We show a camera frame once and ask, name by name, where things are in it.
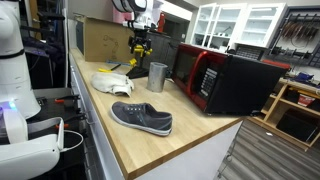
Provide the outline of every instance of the stainless steel cup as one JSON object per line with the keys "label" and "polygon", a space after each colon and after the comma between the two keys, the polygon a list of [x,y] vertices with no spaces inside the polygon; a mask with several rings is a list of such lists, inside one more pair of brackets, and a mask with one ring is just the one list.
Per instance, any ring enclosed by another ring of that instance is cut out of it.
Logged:
{"label": "stainless steel cup", "polygon": [[147,89],[152,92],[162,92],[166,71],[168,66],[165,64],[151,62]]}

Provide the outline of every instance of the gray sneaker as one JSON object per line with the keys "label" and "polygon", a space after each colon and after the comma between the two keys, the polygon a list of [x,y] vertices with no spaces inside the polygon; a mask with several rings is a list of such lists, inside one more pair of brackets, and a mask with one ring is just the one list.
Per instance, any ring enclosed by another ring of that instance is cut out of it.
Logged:
{"label": "gray sneaker", "polygon": [[158,112],[150,104],[126,104],[115,102],[111,114],[118,123],[141,129],[159,136],[167,136],[171,132],[172,116],[167,112]]}

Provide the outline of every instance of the red microwave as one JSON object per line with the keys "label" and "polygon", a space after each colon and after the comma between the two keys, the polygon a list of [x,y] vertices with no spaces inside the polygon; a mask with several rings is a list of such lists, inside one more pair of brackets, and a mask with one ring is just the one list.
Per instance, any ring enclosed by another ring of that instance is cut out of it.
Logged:
{"label": "red microwave", "polygon": [[244,57],[180,44],[173,81],[207,114],[260,112],[286,70]]}

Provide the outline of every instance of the shoe sole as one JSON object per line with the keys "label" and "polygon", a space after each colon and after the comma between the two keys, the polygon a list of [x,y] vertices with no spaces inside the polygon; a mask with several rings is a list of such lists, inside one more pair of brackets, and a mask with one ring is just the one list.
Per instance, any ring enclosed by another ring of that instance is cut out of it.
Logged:
{"label": "shoe sole", "polygon": [[156,135],[159,135],[159,136],[168,136],[170,133],[171,133],[171,128],[169,130],[166,130],[166,131],[161,131],[161,130],[156,130],[156,129],[153,129],[153,128],[149,128],[149,127],[144,127],[144,126],[139,126],[139,125],[136,125],[136,124],[129,124],[129,123],[126,123],[124,121],[121,121],[121,119],[119,119],[115,114],[114,112],[112,111],[112,108],[111,108],[111,115],[112,117],[114,118],[114,120],[121,124],[121,125],[124,125],[124,126],[127,126],[127,127],[130,127],[130,128],[134,128],[134,129],[140,129],[140,130],[143,130],[143,131],[147,131],[149,133],[152,133],[152,134],[156,134]]}

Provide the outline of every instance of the microwave control panel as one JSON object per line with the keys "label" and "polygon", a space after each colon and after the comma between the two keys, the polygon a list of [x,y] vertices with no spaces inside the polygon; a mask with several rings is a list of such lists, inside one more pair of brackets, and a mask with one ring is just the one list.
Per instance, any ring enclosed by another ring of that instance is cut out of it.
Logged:
{"label": "microwave control panel", "polygon": [[201,90],[200,90],[200,95],[207,100],[208,96],[212,90],[212,87],[214,85],[214,82],[216,80],[217,77],[217,72],[207,68],[206,73],[204,75],[202,84],[201,84]]}

